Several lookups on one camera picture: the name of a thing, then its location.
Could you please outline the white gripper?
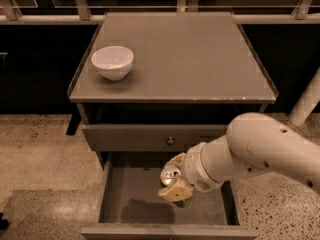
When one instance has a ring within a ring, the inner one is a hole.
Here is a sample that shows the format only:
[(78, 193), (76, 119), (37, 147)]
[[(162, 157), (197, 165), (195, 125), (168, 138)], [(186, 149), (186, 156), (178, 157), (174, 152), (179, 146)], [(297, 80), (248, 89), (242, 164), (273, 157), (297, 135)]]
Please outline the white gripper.
[(212, 179), (206, 172), (201, 159), (201, 152), (205, 142), (190, 148), (187, 153), (184, 152), (170, 159), (165, 167), (181, 169), (181, 176), (172, 179), (165, 179), (163, 187), (158, 191), (158, 195), (168, 202), (178, 202), (190, 198), (194, 189), (207, 193), (219, 189), (222, 184)]

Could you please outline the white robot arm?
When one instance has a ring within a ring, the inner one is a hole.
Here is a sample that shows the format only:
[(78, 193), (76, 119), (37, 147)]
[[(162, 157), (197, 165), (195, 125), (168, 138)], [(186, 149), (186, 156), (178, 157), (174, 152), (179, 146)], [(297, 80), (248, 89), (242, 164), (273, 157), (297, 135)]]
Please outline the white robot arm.
[(158, 195), (168, 202), (190, 199), (224, 182), (267, 172), (287, 176), (320, 192), (320, 146), (261, 113), (234, 118), (226, 133), (169, 160)]

